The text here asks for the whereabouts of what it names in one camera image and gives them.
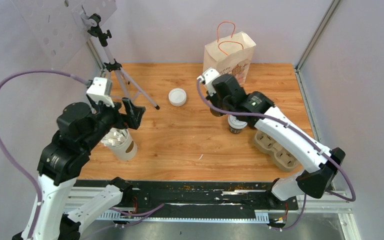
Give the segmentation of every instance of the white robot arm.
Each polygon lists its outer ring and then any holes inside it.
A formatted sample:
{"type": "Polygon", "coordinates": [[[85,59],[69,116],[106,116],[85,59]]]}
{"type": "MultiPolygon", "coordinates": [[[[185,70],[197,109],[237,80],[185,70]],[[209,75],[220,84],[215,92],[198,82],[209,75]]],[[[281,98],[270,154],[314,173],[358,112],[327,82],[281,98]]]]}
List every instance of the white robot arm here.
{"type": "Polygon", "coordinates": [[[264,94],[257,91],[246,94],[235,77],[230,74],[220,75],[215,69],[209,68],[197,80],[207,90],[206,99],[214,107],[222,110],[219,112],[211,109],[215,116],[221,116],[227,111],[232,112],[231,114],[240,121],[247,122],[248,125],[271,136],[302,164],[303,171],[273,181],[269,189],[271,196],[269,201],[273,206],[302,194],[308,194],[313,198],[322,197],[338,171],[323,154],[327,154],[340,165],[345,157],[344,151],[338,147],[330,149],[308,136],[264,94]],[[320,150],[316,150],[301,135],[310,139],[310,142],[320,150]]]}
{"type": "Polygon", "coordinates": [[[111,80],[95,77],[86,91],[94,112],[87,103],[76,102],[57,118],[59,130],[43,149],[37,167],[42,201],[37,203],[36,196],[26,228],[12,240],[78,240],[103,212],[132,199],[132,184],[116,177],[91,201],[63,214],[69,193],[89,161],[91,150],[111,128],[137,129],[141,123],[145,108],[123,98],[126,114],[119,113],[122,104],[112,101],[111,88],[111,80]]]}

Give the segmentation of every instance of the cup lid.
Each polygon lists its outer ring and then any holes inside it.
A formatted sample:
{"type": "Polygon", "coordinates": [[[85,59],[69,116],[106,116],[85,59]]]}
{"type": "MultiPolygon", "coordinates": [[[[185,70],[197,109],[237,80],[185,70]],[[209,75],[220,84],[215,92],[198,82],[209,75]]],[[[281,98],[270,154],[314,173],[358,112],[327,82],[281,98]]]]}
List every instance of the cup lid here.
{"type": "Polygon", "coordinates": [[[181,88],[174,88],[168,93],[168,100],[175,107],[180,107],[186,103],[186,92],[181,88]]]}
{"type": "Polygon", "coordinates": [[[243,129],[248,123],[246,121],[239,121],[235,116],[229,115],[227,119],[229,125],[234,129],[243,129]]]}

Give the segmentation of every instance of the pegboard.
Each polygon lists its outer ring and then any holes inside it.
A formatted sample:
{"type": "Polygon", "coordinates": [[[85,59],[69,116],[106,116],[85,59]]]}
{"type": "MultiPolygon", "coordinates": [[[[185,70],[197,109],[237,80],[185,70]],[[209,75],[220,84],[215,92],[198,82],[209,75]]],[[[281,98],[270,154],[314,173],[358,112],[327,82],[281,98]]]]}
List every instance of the pegboard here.
{"type": "Polygon", "coordinates": [[[62,69],[91,37],[81,14],[96,13],[103,24],[115,0],[12,0],[54,69],[62,69]]]}

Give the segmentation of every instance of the wooden table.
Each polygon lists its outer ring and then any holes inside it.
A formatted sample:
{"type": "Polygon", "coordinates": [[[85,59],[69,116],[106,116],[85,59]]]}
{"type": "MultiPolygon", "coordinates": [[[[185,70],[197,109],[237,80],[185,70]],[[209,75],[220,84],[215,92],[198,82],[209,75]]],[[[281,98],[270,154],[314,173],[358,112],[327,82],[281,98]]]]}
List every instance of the wooden table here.
{"type": "MultiPolygon", "coordinates": [[[[138,145],[130,161],[116,159],[99,144],[83,167],[81,179],[165,181],[261,181],[287,177],[270,157],[253,146],[256,130],[229,131],[227,117],[213,116],[198,96],[196,78],[202,64],[123,64],[130,76],[160,105],[156,110],[140,95],[135,104],[146,112],[138,130],[130,130],[138,145]],[[174,107],[168,99],[173,88],[183,88],[187,102],[174,107]]],[[[114,74],[113,95],[122,95],[114,74]]],[[[131,94],[136,89],[130,86],[131,94]]],[[[291,64],[252,64],[245,91],[260,91],[274,101],[297,126],[312,136],[303,99],[291,64]]]]}

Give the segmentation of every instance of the paper bag handle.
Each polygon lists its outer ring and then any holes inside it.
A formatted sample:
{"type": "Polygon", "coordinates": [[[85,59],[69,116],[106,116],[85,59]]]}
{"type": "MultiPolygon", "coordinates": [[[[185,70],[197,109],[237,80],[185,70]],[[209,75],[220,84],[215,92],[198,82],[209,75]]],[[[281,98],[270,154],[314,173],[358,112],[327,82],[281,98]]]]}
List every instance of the paper bag handle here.
{"type": "Polygon", "coordinates": [[[229,56],[229,54],[225,51],[223,51],[223,49],[220,48],[220,44],[222,43],[235,43],[235,44],[240,44],[242,46],[242,50],[244,50],[244,45],[238,41],[222,41],[218,44],[218,49],[220,49],[220,51],[222,51],[224,54],[226,54],[227,56],[229,56]]]}
{"type": "Polygon", "coordinates": [[[232,34],[230,35],[230,38],[233,38],[233,34],[235,33],[236,25],[233,22],[231,22],[231,21],[222,21],[222,22],[220,22],[220,24],[217,26],[217,43],[220,40],[220,35],[219,35],[220,25],[222,25],[224,23],[233,24],[233,31],[232,31],[232,34]]]}

